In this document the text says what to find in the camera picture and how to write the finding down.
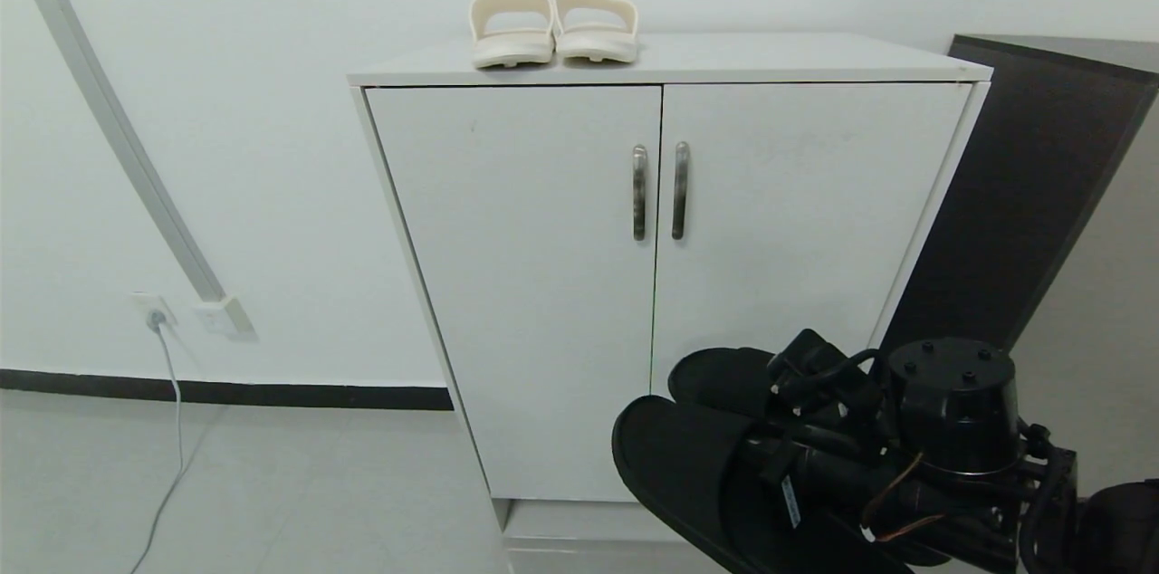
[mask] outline black baseboard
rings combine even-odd
[[[451,393],[424,386],[330,386],[181,382],[181,399],[206,405],[452,410]],[[173,401],[168,379],[0,369],[0,388],[66,395]]]

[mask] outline white slipper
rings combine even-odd
[[[487,30],[487,22],[501,13],[539,13],[544,28]],[[518,63],[549,63],[555,49],[555,23],[551,0],[475,0],[471,2],[471,35],[475,41],[472,65],[476,68]]]
[[[622,26],[588,22],[564,26],[568,13],[577,8],[606,10],[624,20]],[[555,52],[562,58],[588,58],[596,63],[636,59],[636,7],[628,0],[555,0],[557,37]]]

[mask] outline metal handle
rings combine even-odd
[[[644,240],[644,189],[647,184],[648,150],[637,144],[632,150],[632,237]]]
[[[672,239],[684,239],[684,210],[688,202],[688,145],[676,145],[676,199],[672,204]]]

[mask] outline white wall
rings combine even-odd
[[[5,0],[5,368],[161,376],[123,301],[136,289],[181,317],[183,377],[437,383],[343,74],[462,36],[468,1],[73,0],[187,224],[254,320],[258,342],[232,343],[188,313],[189,285],[35,8]],[[934,51],[955,31],[1159,38],[1159,9],[1142,0],[635,1],[644,34],[841,29]]]
[[[1084,487],[1159,475],[1159,104],[1012,354],[1019,405]]]

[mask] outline power outlet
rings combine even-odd
[[[236,336],[254,330],[249,318],[241,308],[241,303],[233,296],[216,303],[194,305],[194,314],[202,320],[205,330],[211,334]]]
[[[156,293],[133,291],[129,295],[129,299],[132,301],[137,313],[140,314],[143,322],[148,322],[148,314],[153,310],[161,310],[161,313],[165,314],[166,325],[177,325],[177,317],[173,315],[173,312],[169,311],[169,305],[166,305],[165,298],[161,298]]]

